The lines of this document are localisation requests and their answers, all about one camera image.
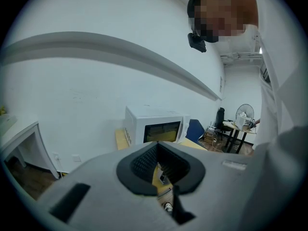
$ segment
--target electric fan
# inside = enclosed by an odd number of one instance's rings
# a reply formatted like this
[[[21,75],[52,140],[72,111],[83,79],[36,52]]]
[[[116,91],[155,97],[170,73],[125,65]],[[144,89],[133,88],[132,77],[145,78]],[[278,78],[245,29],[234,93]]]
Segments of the electric fan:
[[[235,118],[237,118],[242,112],[244,112],[247,118],[254,118],[254,109],[249,104],[242,104],[236,111]]]

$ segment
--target black table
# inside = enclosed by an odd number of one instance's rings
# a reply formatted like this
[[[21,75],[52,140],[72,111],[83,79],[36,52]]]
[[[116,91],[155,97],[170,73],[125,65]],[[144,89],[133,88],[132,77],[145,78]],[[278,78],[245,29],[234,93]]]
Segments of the black table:
[[[224,121],[224,122],[223,122],[223,125],[225,125],[225,126],[227,126],[227,127],[230,127],[230,128],[232,129],[232,130],[230,131],[230,135],[229,135],[229,137],[228,137],[227,143],[225,144],[225,150],[224,150],[224,152],[226,152],[226,153],[230,153],[230,151],[231,151],[231,149],[232,149],[232,147],[233,147],[233,145],[234,145],[234,142],[236,141],[237,136],[239,135],[240,131],[244,133],[243,138],[242,138],[242,140],[241,140],[241,143],[240,143],[239,147],[238,147],[237,150],[236,150],[236,154],[238,154],[238,153],[240,152],[241,147],[242,147],[242,145],[243,145],[243,143],[244,143],[244,140],[245,140],[245,138],[246,138],[247,131],[242,131],[242,130],[240,130],[237,126],[233,125],[233,124],[232,124],[231,122],[229,122],[229,121]]]

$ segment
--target desk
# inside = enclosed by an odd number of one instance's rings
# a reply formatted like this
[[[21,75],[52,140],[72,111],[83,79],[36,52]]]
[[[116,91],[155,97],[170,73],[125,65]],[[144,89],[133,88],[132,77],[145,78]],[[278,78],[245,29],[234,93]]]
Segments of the desk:
[[[124,129],[115,130],[115,136],[116,136],[115,140],[116,140],[116,145],[117,145],[118,150],[123,150],[123,149],[126,149],[126,148],[129,147],[128,142],[125,138]],[[195,148],[195,149],[207,151],[206,148],[203,148],[202,146],[190,141],[187,138],[185,138],[184,141],[182,143],[180,143],[180,145],[189,146],[189,147],[192,147],[192,148]],[[152,185],[157,187],[157,193],[159,195],[160,193],[163,193],[164,191],[166,191],[168,188],[171,189],[172,184],[163,185],[161,183],[161,181],[158,179],[157,173],[158,173],[158,167],[156,166],[154,173],[153,173]]]
[[[238,149],[237,149],[237,151],[236,151],[236,154],[238,154],[238,153],[240,152],[240,149],[241,149],[241,147],[242,147],[242,145],[243,145],[243,143],[244,143],[244,140],[245,140],[245,138],[246,138],[246,134],[247,134],[247,133],[256,134],[255,132],[252,132],[252,131],[243,131],[243,130],[240,130],[236,125],[232,124],[232,122],[230,122],[230,121],[224,121],[224,122],[222,122],[222,123],[223,123],[223,125],[225,125],[225,126],[227,126],[227,127],[230,127],[230,128],[232,129],[231,132],[230,132],[230,135],[229,135],[229,137],[228,137],[227,143],[226,143],[226,145],[225,145],[225,148],[228,147],[228,144],[229,144],[230,139],[231,139],[231,137],[232,137],[232,133],[233,133],[233,131],[234,131],[234,129],[235,129],[235,133],[234,133],[234,136],[233,136],[233,140],[232,140],[232,142],[231,142],[231,144],[230,144],[228,150],[226,151],[227,153],[229,153],[229,152],[231,151],[232,146],[233,146],[234,142],[236,141],[237,136],[239,135],[239,132],[240,132],[240,131],[242,131],[242,132],[244,133],[244,135],[243,135],[243,138],[242,138],[242,140],[241,140],[241,143],[240,143],[240,145],[239,145],[239,147],[238,147]]]
[[[0,157],[1,162],[3,162],[11,153],[18,158],[23,167],[26,166],[23,157],[19,151],[18,146],[27,139],[30,135],[34,134],[38,150],[46,166],[51,171],[55,178],[59,178],[57,170],[52,164],[47,151],[44,147],[42,138],[39,133],[39,122],[34,116],[17,117],[17,121],[6,131],[6,133],[1,136],[0,141]]]

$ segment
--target black office chair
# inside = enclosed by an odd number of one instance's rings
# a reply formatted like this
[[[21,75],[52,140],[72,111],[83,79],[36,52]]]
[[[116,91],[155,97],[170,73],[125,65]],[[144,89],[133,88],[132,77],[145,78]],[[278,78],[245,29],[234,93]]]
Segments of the black office chair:
[[[230,127],[223,125],[223,122],[225,121],[224,116],[225,116],[225,109],[220,108],[217,111],[215,126],[216,126],[216,130],[220,130],[220,132],[221,132],[220,133],[221,140],[222,140],[222,133],[223,132],[231,132],[232,131],[232,129]]]

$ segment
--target microwave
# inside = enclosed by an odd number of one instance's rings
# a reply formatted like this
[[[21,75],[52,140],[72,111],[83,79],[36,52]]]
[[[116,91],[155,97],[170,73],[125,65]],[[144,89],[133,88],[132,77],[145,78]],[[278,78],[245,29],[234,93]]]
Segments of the microwave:
[[[190,116],[150,106],[127,106],[124,132],[129,146],[150,141],[184,141]]]

